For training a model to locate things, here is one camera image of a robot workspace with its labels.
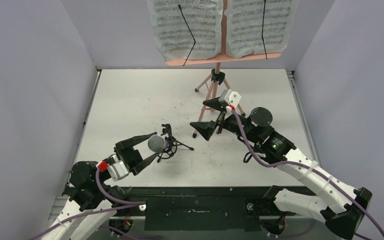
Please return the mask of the pink music stand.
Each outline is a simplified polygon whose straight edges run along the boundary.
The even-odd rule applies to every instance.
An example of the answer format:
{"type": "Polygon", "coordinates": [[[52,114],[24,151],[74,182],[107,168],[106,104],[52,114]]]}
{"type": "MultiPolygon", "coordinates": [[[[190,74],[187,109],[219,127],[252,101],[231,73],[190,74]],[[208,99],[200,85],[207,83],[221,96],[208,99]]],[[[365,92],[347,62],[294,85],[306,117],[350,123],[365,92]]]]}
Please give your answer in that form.
{"type": "Polygon", "coordinates": [[[215,67],[208,75],[208,77],[204,80],[204,84],[209,85],[208,97],[214,97],[217,93],[217,89],[219,85],[226,85],[227,81],[225,76],[221,73],[221,65],[222,63],[227,62],[239,62],[239,61],[248,61],[248,60],[267,60],[278,58],[282,55],[281,53],[270,53],[268,55],[257,54],[257,55],[248,55],[242,58],[232,58],[226,54],[226,36],[227,36],[227,18],[225,16],[225,11],[227,9],[227,1],[222,0],[223,2],[223,14],[222,14],[222,22],[221,22],[221,52],[217,54],[213,58],[205,59],[205,60],[174,60],[174,61],[165,61],[165,63],[169,66],[187,66],[187,65],[200,65],[200,64],[214,64],[215,67]]]}

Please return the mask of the black microphone tripod mount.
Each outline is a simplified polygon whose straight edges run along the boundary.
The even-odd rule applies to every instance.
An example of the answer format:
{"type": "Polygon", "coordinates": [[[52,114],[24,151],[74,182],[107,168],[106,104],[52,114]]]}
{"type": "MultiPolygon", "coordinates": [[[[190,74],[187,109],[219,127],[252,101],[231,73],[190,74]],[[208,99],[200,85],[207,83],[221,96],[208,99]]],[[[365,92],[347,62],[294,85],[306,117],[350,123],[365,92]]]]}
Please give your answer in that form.
{"type": "Polygon", "coordinates": [[[158,159],[156,161],[157,163],[160,163],[161,160],[168,160],[168,159],[172,158],[176,154],[179,146],[186,147],[190,151],[195,150],[193,147],[190,147],[190,146],[178,141],[174,137],[174,135],[172,133],[172,127],[169,123],[162,124],[161,126],[162,126],[161,136],[167,135],[164,137],[164,140],[166,141],[167,147],[165,147],[164,150],[158,155],[158,159]]]}

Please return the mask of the sheet music page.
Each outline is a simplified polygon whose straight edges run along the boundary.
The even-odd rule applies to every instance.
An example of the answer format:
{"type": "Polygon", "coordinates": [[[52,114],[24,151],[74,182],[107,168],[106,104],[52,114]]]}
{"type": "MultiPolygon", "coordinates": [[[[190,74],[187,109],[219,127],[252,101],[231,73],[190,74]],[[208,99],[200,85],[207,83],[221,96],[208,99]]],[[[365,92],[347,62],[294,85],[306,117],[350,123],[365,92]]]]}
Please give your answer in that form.
{"type": "Polygon", "coordinates": [[[234,59],[282,53],[299,0],[229,0],[225,52],[234,59]]]}
{"type": "Polygon", "coordinates": [[[166,62],[207,60],[222,50],[221,0],[149,0],[156,48],[166,62]]]}

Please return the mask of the purple glitter microphone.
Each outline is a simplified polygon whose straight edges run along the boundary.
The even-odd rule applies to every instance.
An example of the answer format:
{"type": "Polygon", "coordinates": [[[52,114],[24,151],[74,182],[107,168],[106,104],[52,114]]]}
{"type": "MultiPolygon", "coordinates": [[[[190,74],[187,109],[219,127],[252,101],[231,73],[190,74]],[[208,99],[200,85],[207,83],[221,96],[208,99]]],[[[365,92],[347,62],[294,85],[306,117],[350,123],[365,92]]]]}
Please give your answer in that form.
{"type": "Polygon", "coordinates": [[[152,135],[147,141],[148,148],[154,153],[160,153],[167,150],[169,142],[159,134],[152,135]]]}

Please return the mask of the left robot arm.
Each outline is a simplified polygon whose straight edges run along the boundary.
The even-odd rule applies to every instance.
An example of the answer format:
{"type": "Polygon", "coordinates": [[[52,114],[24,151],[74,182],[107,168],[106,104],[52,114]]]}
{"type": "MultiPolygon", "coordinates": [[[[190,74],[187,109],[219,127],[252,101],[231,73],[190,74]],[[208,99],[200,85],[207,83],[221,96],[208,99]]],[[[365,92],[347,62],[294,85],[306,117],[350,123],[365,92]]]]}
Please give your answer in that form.
{"type": "Polygon", "coordinates": [[[68,196],[53,224],[32,237],[34,240],[86,240],[113,215],[124,215],[138,208],[144,211],[145,201],[130,200],[117,186],[105,184],[129,175],[138,175],[159,155],[143,158],[135,149],[155,132],[137,135],[115,144],[114,153],[100,161],[78,161],[69,174],[63,194],[68,196]]]}

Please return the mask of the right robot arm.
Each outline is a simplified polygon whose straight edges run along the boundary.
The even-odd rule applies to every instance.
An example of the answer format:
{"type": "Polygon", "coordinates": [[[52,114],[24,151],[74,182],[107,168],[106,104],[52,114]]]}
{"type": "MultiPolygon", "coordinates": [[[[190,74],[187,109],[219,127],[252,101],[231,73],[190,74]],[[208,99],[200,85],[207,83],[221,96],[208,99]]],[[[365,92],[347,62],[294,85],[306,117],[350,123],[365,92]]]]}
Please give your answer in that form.
{"type": "Polygon", "coordinates": [[[289,139],[272,126],[272,113],[264,107],[254,108],[249,116],[235,112],[232,105],[218,98],[204,101],[204,105],[219,111],[216,120],[196,121],[190,125],[205,140],[214,133],[227,130],[243,142],[251,158],[264,167],[278,169],[302,183],[313,196],[272,186],[264,195],[262,207],[270,215],[278,211],[307,216],[324,223],[335,235],[351,240],[357,232],[372,199],[365,187],[348,185],[322,169],[319,163],[306,157],[289,139]]]}

